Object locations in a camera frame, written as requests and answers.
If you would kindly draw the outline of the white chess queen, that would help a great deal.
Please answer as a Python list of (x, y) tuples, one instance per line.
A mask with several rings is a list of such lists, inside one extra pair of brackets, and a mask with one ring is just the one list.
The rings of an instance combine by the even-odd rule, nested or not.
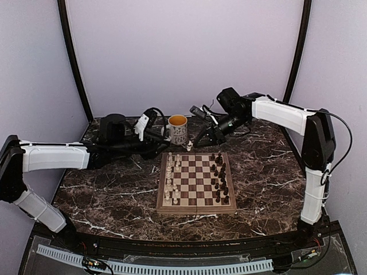
[(193, 143), (189, 140), (187, 146), (186, 146), (186, 150), (187, 152), (190, 152), (192, 150), (192, 146), (193, 146)]

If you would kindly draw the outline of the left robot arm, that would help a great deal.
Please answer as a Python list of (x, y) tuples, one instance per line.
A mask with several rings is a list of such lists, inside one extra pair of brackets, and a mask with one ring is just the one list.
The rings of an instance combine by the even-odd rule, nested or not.
[(81, 245), (80, 236), (68, 216), (29, 187), (25, 174), (43, 171), (95, 170), (119, 157), (140, 155), (152, 159), (167, 142), (130, 137), (112, 145), (97, 142), (38, 143), (10, 135), (1, 149), (1, 200), (18, 206), (35, 221), (58, 234), (69, 250)]

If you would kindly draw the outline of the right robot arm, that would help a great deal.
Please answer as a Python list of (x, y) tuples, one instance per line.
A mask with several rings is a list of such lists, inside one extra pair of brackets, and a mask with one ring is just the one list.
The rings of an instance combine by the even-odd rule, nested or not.
[(190, 112), (207, 123), (195, 138), (194, 147), (223, 144), (227, 135), (251, 124), (253, 119), (269, 121), (300, 134), (306, 172), (300, 219), (309, 225), (318, 222), (325, 201), (326, 175), (331, 171), (336, 149), (331, 114), (325, 109), (305, 109), (256, 92), (240, 96), (233, 88), (222, 90), (217, 101), (225, 115), (213, 113), (208, 107), (191, 107)]

